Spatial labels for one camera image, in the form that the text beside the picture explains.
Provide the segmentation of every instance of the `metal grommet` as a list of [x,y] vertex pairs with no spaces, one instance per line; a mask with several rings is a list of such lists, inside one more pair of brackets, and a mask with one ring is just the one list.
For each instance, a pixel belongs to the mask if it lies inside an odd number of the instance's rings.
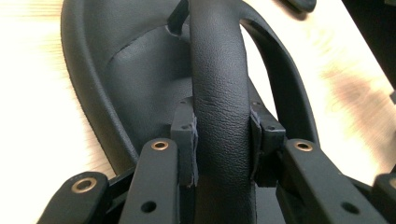
[[390,185],[391,185],[394,189],[396,189],[396,178],[390,179],[390,180],[389,180],[389,183],[390,183]]
[[154,150],[165,150],[169,147],[169,144],[167,142],[164,141],[159,141],[159,142],[155,142],[153,144],[151,144],[151,148]]
[[312,151],[312,146],[304,142],[296,142],[294,146],[301,151]]
[[97,184],[97,180],[93,177],[85,177],[80,179],[72,186],[72,191],[75,193],[85,193],[93,189]]

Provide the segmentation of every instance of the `curved padded strap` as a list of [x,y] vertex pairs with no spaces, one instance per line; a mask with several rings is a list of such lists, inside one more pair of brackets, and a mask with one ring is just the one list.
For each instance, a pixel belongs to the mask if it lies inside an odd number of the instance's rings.
[[254,185],[249,181],[248,67],[240,22],[262,53],[289,137],[318,143],[311,107],[291,57],[254,9],[234,0],[191,0],[190,11],[192,87],[200,135],[195,223],[255,223]]

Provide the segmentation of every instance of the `light wood table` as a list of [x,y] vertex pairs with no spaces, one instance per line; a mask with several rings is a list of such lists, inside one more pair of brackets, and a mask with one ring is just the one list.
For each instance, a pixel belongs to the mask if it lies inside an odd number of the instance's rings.
[[[278,0],[248,2],[296,62],[326,154],[365,183],[389,172],[396,162],[392,88],[342,2],[318,0],[311,14]],[[64,64],[61,8],[62,0],[0,0],[0,223],[36,222],[72,175],[114,176]],[[267,101],[265,68],[251,39],[245,41],[249,74]]]

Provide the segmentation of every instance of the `screw hole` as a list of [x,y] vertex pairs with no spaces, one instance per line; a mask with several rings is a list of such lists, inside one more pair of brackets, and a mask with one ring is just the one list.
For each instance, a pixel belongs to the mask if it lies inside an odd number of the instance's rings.
[[87,189],[91,186],[91,184],[92,184],[91,180],[84,180],[81,183],[77,184],[77,189],[79,190]]
[[143,203],[141,209],[144,213],[151,213],[157,208],[157,204],[155,202],[146,202]]
[[72,191],[75,193],[84,193],[93,189],[96,185],[97,181],[93,177],[86,177],[80,179],[72,186]]
[[294,146],[301,151],[312,151],[313,149],[311,145],[302,142],[297,142],[294,144]]
[[155,150],[164,150],[167,149],[169,144],[167,142],[155,142],[151,145],[152,149]]
[[352,203],[341,203],[341,206],[348,213],[352,213],[352,214],[357,215],[360,212],[359,209],[355,205],[353,205]]

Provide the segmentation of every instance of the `black plastic bracket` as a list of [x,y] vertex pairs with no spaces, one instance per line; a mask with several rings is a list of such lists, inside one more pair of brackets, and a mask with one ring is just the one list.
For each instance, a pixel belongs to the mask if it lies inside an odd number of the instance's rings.
[[379,175],[375,179],[371,203],[389,223],[396,223],[396,174]]
[[178,223],[177,145],[148,141],[134,171],[120,223]]
[[250,126],[253,137],[253,171],[251,179],[259,187],[275,187],[277,182],[275,163],[279,162],[276,150],[286,139],[285,128],[261,102],[250,104]]
[[177,143],[178,148],[178,184],[180,186],[196,186],[198,182],[196,123],[192,97],[183,99],[177,106],[171,126],[171,138]]
[[110,187],[107,191],[110,195],[111,204],[106,211],[103,223],[119,221],[133,177],[134,169],[132,168],[108,181]]
[[184,21],[189,16],[189,0],[180,0],[177,7],[168,18],[168,30],[173,35],[181,35]]
[[276,196],[287,223],[387,223],[314,143],[289,140],[283,164]]
[[85,172],[66,180],[37,223],[101,223],[109,207],[107,177]]

